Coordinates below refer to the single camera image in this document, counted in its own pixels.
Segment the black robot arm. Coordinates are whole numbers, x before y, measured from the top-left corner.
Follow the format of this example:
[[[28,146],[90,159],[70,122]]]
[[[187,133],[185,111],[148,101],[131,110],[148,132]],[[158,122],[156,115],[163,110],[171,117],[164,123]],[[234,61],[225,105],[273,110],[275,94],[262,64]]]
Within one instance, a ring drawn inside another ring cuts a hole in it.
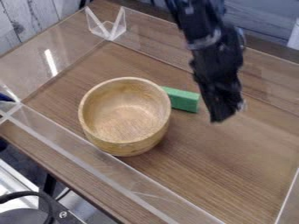
[[[239,80],[245,34],[223,21],[225,0],[166,0],[166,5],[191,51],[193,77],[210,120],[221,123],[245,108]]]

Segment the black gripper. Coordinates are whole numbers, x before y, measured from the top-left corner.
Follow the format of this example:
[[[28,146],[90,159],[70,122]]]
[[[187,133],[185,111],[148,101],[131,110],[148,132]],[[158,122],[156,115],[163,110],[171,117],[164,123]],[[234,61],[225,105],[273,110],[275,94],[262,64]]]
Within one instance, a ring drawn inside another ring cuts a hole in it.
[[[190,63],[213,123],[221,123],[247,106],[239,81],[245,40],[235,26],[226,25],[221,31],[221,39],[215,44],[191,49]]]

